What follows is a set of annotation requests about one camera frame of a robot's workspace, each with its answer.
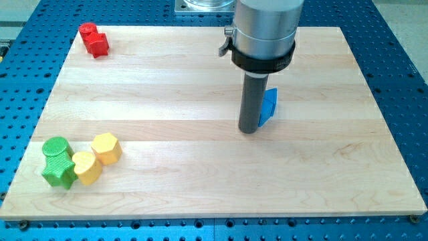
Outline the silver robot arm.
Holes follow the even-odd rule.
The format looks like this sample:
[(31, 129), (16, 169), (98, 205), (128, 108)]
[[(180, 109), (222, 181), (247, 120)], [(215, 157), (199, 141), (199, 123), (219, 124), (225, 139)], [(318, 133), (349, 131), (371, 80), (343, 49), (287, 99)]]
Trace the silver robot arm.
[(231, 51), (237, 67), (255, 74), (283, 70), (294, 54), (303, 5), (303, 0), (237, 0), (219, 56)]

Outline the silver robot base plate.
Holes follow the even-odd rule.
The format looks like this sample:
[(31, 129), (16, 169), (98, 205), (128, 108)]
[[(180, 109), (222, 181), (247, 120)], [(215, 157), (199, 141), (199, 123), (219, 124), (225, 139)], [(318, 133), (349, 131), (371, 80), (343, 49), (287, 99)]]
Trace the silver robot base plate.
[(235, 0), (175, 0), (175, 15), (233, 13)]

